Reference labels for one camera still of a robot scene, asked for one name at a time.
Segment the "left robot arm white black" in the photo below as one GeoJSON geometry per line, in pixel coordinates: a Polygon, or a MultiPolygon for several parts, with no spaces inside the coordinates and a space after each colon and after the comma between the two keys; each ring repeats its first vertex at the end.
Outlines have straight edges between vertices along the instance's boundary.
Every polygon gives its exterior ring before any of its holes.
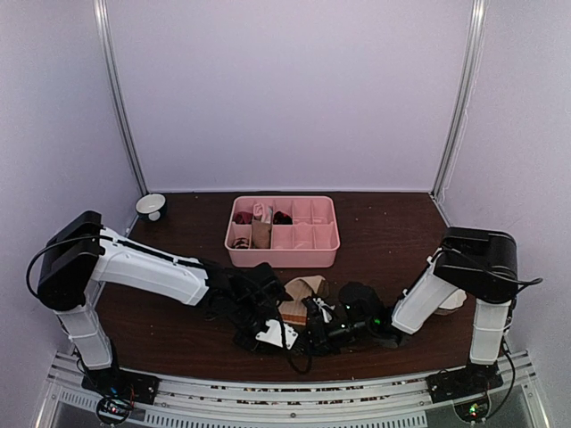
{"type": "Polygon", "coordinates": [[[204,306],[226,318],[238,345],[250,351],[282,349],[290,357],[302,347],[301,335],[279,313],[279,304],[292,298],[269,264],[240,270],[176,256],[119,235],[92,210],[47,242],[29,262],[25,281],[29,293],[58,316],[87,385],[105,399],[151,401],[158,380],[120,368],[117,350],[87,301],[90,284],[122,284],[204,306]]]}

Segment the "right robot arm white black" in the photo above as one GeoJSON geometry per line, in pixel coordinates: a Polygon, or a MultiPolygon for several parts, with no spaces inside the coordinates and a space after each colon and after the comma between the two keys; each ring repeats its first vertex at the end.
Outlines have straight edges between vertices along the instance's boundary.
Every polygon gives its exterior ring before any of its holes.
{"type": "Polygon", "coordinates": [[[368,333],[383,347],[397,348],[444,302],[464,292],[476,299],[468,362],[460,369],[428,376],[426,384],[433,402],[485,393],[503,384],[497,359],[517,296],[540,283],[539,278],[525,281],[518,277],[517,243],[511,235],[450,227],[416,282],[391,307],[372,287],[357,282],[339,290],[343,317],[335,316],[315,298],[303,299],[305,349],[310,355],[333,354],[361,333],[368,333]]]}

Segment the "argyle black red orange sock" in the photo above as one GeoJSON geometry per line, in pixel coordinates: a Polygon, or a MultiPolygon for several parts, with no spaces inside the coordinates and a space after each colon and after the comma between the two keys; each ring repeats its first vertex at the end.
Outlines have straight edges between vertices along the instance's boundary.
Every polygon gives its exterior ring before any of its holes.
{"type": "Polygon", "coordinates": [[[274,225],[291,226],[293,223],[293,218],[283,211],[277,211],[273,216],[274,225]]]}

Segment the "pink divided organizer box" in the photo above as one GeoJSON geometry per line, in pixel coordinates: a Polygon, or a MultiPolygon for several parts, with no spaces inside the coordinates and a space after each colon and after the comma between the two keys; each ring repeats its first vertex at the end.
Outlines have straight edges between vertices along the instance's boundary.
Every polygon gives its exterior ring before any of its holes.
{"type": "Polygon", "coordinates": [[[335,205],[327,196],[270,195],[239,196],[234,199],[224,241],[234,266],[252,268],[267,262],[274,268],[330,268],[335,263],[341,240],[335,205]],[[249,226],[233,222],[238,211],[251,211],[255,203],[273,208],[273,216],[283,211],[293,218],[291,226],[274,225],[268,250],[238,250],[231,247],[239,235],[250,236],[249,226]]]}

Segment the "striped beige green sock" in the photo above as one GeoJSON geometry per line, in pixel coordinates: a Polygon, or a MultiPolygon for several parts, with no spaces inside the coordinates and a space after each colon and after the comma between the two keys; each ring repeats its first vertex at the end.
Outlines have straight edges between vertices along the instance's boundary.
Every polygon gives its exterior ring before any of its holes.
{"type": "Polygon", "coordinates": [[[329,284],[324,276],[296,277],[285,284],[286,293],[292,300],[283,301],[278,310],[283,320],[291,325],[306,325],[307,308],[302,300],[307,297],[329,297],[329,284]]]}

